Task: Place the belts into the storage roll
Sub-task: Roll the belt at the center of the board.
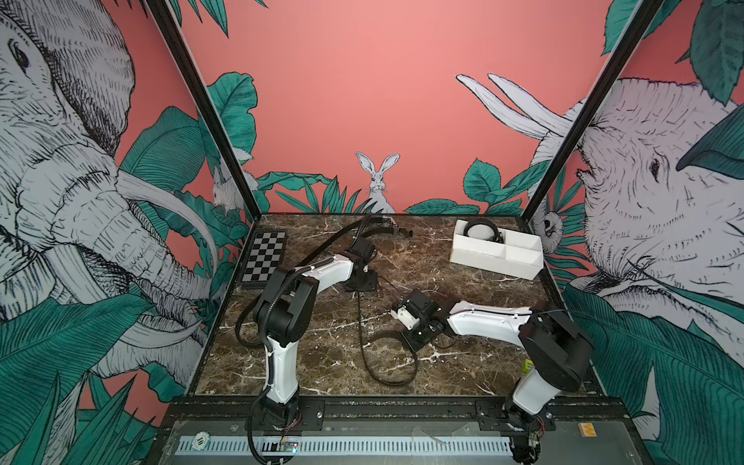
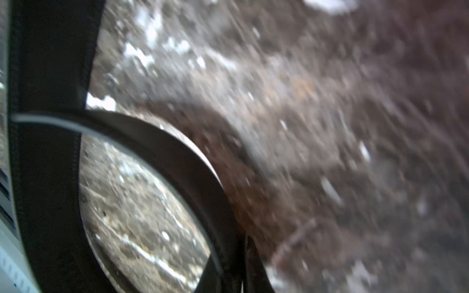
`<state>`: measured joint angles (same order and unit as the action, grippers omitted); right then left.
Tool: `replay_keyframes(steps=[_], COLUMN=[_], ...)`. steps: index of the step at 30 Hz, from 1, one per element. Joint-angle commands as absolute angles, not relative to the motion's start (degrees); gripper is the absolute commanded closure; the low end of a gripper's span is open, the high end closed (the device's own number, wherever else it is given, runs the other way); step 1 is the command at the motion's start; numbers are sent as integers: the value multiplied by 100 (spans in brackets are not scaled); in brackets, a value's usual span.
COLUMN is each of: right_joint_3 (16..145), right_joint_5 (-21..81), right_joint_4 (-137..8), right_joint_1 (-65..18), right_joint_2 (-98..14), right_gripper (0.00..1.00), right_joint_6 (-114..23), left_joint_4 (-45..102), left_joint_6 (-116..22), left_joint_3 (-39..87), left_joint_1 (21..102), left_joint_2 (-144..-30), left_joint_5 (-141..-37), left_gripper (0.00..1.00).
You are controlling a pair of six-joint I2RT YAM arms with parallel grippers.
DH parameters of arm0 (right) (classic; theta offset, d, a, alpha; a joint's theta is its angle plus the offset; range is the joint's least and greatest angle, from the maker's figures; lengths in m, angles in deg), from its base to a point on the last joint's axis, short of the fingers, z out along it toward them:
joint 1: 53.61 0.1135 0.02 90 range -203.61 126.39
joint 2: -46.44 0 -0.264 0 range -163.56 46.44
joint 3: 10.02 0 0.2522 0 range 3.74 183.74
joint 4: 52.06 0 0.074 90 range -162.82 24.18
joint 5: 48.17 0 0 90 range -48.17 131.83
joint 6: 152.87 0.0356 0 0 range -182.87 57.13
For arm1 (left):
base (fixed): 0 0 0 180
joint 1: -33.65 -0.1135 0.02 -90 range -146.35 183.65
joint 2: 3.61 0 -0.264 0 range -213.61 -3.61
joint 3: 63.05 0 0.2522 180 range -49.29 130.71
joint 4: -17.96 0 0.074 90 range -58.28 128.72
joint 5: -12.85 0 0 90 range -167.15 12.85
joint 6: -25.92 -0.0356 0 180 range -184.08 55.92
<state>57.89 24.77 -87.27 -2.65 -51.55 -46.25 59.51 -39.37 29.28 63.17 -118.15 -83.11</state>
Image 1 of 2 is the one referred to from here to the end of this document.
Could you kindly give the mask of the long black belt s-curved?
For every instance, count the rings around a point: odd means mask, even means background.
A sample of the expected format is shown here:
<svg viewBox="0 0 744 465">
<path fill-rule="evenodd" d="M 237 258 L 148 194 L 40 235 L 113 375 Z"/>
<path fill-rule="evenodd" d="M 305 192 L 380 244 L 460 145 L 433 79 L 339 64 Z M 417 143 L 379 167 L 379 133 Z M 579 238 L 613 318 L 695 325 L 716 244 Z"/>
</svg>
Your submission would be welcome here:
<svg viewBox="0 0 744 465">
<path fill-rule="evenodd" d="M 466 223 L 463 236 L 476 240 L 504 243 L 504 236 L 501 230 L 489 219 L 473 219 Z"/>
</svg>

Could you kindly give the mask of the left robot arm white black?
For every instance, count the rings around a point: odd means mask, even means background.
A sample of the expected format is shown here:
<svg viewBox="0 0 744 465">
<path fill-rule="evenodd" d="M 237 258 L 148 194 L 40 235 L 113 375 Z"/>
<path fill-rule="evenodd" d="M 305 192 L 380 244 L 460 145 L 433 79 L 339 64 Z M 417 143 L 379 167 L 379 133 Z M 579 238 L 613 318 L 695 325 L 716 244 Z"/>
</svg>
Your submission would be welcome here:
<svg viewBox="0 0 744 465">
<path fill-rule="evenodd" d="M 346 290 L 374 291 L 376 271 L 369 268 L 374 244 L 359 238 L 350 248 L 311 265 L 277 267 L 257 304 L 259 337 L 267 361 L 267 403 L 286 406 L 298 394 L 298 341 L 307 331 L 318 294 L 341 285 Z"/>
</svg>

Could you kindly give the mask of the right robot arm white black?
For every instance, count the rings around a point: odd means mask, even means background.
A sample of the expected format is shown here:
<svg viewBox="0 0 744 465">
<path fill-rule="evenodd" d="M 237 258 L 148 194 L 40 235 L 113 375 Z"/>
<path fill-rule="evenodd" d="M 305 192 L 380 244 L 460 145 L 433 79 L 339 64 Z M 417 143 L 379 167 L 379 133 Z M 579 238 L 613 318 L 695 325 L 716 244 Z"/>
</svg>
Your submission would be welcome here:
<svg viewBox="0 0 744 465">
<path fill-rule="evenodd" d="M 532 307 L 505 308 L 467 300 L 439 304 L 414 290 L 399 300 L 391 316 L 406 331 L 413 351 L 438 335 L 478 336 L 513 344 L 525 350 L 533 368 L 517 384 L 511 406 L 534 417 L 560 393 L 575 393 L 588 372 L 594 342 L 568 312 L 547 301 Z"/>
</svg>

